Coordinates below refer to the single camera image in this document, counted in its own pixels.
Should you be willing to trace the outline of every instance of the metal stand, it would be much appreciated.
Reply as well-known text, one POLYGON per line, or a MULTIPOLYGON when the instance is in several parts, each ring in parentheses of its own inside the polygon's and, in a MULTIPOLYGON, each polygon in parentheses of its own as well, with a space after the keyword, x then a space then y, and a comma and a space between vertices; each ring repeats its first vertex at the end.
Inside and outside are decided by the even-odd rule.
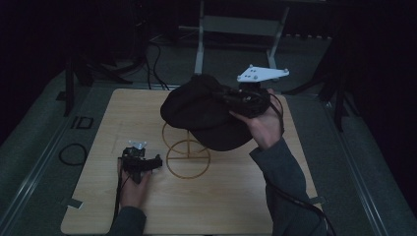
POLYGON ((203 61, 205 55, 204 33, 205 31, 217 31, 228 33, 242 33, 252 35, 273 36, 274 42, 271 49, 267 50, 269 67, 276 69, 275 52, 282 30, 288 16, 289 7, 285 7, 280 21, 228 18, 218 16, 207 16, 204 11, 205 1, 201 0, 200 5, 200 26, 199 26, 199 46, 197 49, 196 67, 194 73, 200 75, 203 71, 203 61))

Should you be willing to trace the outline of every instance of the person's left hand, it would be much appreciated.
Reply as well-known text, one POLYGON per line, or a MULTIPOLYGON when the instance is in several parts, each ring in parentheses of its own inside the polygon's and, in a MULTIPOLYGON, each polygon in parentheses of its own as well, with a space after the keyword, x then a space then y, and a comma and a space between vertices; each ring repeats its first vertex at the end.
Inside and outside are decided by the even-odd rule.
POLYGON ((141 183, 137 184, 132 178, 129 178, 126 171, 120 168, 121 160, 118 160, 117 171, 122 171, 122 185, 123 188, 120 192, 120 207, 136 207, 141 208, 145 202, 148 189, 148 181, 151 175, 151 171, 147 171, 142 177, 141 183))

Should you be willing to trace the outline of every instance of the dark background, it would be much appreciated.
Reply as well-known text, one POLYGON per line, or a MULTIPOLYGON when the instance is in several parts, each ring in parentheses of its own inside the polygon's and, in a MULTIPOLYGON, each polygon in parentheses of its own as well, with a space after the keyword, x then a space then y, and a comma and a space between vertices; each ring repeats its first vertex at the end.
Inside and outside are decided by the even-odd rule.
MULTIPOLYGON (((137 37, 136 48, 123 48, 132 45, 123 40, 132 38, 132 19, 136 21, 137 17, 152 21, 173 41, 179 24, 198 24, 198 1, 153 1, 145 10, 136 9, 138 6, 128 1, 115 2, 0 2, 0 144, 46 84, 64 70, 65 60, 72 53, 81 51, 110 64, 115 57, 145 53, 147 34, 137 37), (125 13, 125 18, 117 12, 125 13)), ((213 2, 209 10, 219 15, 250 12, 258 18, 275 17, 268 11, 252 11, 250 1, 240 1, 239 8, 213 2)), ((276 4, 273 2, 266 1, 266 6, 276 4)), ((355 1, 347 3, 357 5, 355 1)), ((367 3, 367 7, 357 8, 292 4, 284 33, 331 36, 333 50, 325 55, 322 71, 333 71, 340 58, 349 59, 348 66, 337 69, 337 73, 348 75, 347 89, 416 214, 417 8, 414 2, 404 0, 367 3), (307 20, 312 16, 314 21, 307 20)))

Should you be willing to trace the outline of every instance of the white bracket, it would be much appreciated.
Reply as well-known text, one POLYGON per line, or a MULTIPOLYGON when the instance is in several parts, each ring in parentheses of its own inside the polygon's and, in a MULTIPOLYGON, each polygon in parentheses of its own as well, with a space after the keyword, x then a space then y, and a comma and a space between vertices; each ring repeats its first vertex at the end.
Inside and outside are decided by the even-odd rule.
POLYGON ((249 68, 240 76, 237 77, 239 83, 256 83, 272 79, 279 79, 280 77, 288 76, 289 71, 277 70, 271 68, 254 67, 250 65, 249 68))
POLYGON ((129 141, 129 144, 137 149, 142 149, 147 145, 147 142, 134 142, 129 141))

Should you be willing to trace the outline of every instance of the gray floor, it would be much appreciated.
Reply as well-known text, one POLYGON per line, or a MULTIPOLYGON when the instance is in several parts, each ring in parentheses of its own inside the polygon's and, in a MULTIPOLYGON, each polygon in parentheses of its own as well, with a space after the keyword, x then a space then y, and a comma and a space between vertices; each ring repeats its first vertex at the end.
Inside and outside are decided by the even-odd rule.
MULTIPOLYGON (((196 47, 187 43, 169 45, 163 38, 154 41, 161 45, 156 66, 159 76, 169 85, 187 82, 194 72, 196 47)), ((329 43, 318 38, 282 39, 276 55, 277 66, 287 68, 290 76, 263 83, 263 87, 280 92, 309 81, 329 43)), ((148 55, 153 62, 156 47, 151 46, 148 55)), ((249 48, 208 46, 204 73, 215 76, 224 85, 237 87, 237 75, 249 64, 266 67, 266 54, 249 48)), ((62 202, 71 198, 82 167, 64 165, 58 159, 59 150, 72 143, 89 149, 111 93, 117 88, 146 89, 146 74, 142 69, 124 75, 134 81, 131 86, 106 79, 97 79, 91 88, 76 86, 76 107, 69 117, 62 116, 65 104, 55 100, 64 89, 64 74, 51 81, 21 125, 0 147, 0 212, 8 216, 2 219, 2 226, 10 222, 7 231, 0 232, 63 235, 60 223, 66 207, 62 202), (93 118, 91 129, 72 129, 76 116, 93 118)), ((366 124, 346 108, 348 116, 342 120, 344 132, 337 132, 331 120, 331 103, 318 101, 319 90, 320 86, 310 88, 298 95, 288 95, 287 100, 318 194, 328 201, 323 209, 337 235, 417 235, 416 219, 390 176, 366 124)), ((79 148, 71 147, 66 152, 63 156, 71 161, 83 160, 79 148)))

